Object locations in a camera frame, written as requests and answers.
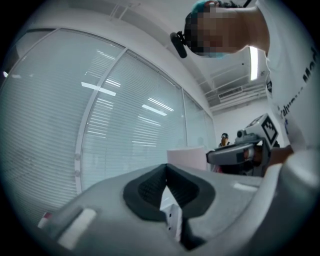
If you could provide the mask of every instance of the white wall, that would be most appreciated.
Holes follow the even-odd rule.
[[[128,47],[176,81],[212,117],[208,101],[194,77],[171,52],[139,28],[118,19],[110,21],[102,13],[69,8],[63,1],[46,3],[31,17],[30,23],[29,29],[73,29]]]
[[[244,129],[248,124],[250,124],[255,118],[268,113],[271,120],[276,126],[279,132],[277,141],[280,147],[285,147],[289,144],[287,135],[284,128],[280,127],[277,119],[271,111],[268,105],[268,100],[261,99],[259,101],[254,101],[248,106],[230,110],[224,113],[220,113],[213,116],[216,143],[221,142],[221,135],[227,133],[229,135],[229,141],[231,143],[235,142],[237,137],[237,131]]]

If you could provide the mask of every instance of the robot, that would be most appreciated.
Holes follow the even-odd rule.
[[[262,115],[237,133],[234,145],[207,153],[210,163],[264,156],[277,131]],[[52,255],[248,256],[272,255],[310,216],[320,195],[320,152],[305,150],[260,175],[232,175],[160,164],[103,180],[54,213],[42,229],[29,229]],[[180,240],[170,214],[160,210],[168,187],[182,210]]]
[[[266,113],[254,119],[243,130],[239,130],[233,145],[209,151],[206,159],[209,164],[220,166],[222,170],[232,168],[232,174],[262,177],[277,137],[277,129]],[[254,160],[255,146],[260,142],[262,142],[262,161],[255,168],[250,163]]]

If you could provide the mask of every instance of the glass wall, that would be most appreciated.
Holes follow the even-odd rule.
[[[167,162],[168,149],[214,148],[214,133],[210,116],[152,64],[72,30],[39,41],[0,91],[1,178],[35,224],[103,179]]]
[[[21,59],[27,51],[41,38],[52,32],[53,29],[42,29],[28,31],[22,38],[20,38],[12,48],[9,49],[5,56],[4,65],[0,73],[0,88],[5,78],[8,76],[12,67]]]
[[[110,58],[98,60],[98,51]],[[77,195],[75,144],[93,92],[86,85],[96,85],[121,51],[104,40],[60,30],[37,44],[5,79],[1,178],[32,222]]]
[[[186,134],[189,147],[209,148],[205,111],[184,92]]]
[[[97,95],[85,129],[82,189],[167,161],[187,146],[182,90],[126,53]]]

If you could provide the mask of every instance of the air vent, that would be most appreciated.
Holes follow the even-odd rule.
[[[242,86],[240,86],[240,87],[237,87],[235,89],[228,90],[228,91],[226,91],[224,93],[221,93],[218,96],[219,96],[219,99],[222,100],[224,98],[230,97],[231,95],[242,93],[242,91],[243,91],[242,90]]]

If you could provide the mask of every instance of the black mesh fabric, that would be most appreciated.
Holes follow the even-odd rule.
[[[166,171],[160,169],[139,185],[138,193],[144,201],[159,209],[165,187]]]
[[[167,186],[181,209],[198,196],[199,187],[177,171],[167,167],[166,176]]]

